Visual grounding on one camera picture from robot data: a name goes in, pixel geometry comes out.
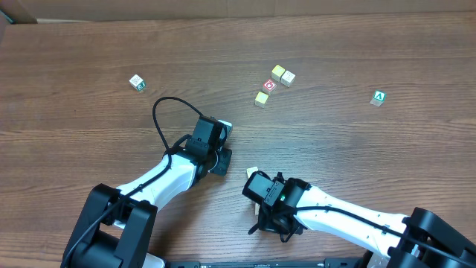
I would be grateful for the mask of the white outline block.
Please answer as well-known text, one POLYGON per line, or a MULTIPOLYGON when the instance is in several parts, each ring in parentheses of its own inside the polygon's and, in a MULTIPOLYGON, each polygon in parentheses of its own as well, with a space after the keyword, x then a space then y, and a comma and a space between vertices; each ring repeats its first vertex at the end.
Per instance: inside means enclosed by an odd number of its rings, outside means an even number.
POLYGON ((257 203, 255 203, 255 204, 254 204, 254 214, 255 214, 256 216, 258 216, 258 215, 259 215, 259 211, 260 211, 260 206, 259 206, 257 203))

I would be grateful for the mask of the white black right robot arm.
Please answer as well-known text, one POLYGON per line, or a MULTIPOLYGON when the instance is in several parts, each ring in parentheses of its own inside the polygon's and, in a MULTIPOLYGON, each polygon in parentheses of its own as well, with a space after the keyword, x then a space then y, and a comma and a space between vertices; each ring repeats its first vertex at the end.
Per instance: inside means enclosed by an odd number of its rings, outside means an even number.
POLYGON ((286 243, 303 231, 326 232, 366 249, 361 265, 474 267, 475 244, 424 208, 411 215, 374 211, 332 197, 302 179, 251 174, 242 193, 259 205, 249 230, 276 233, 286 243))

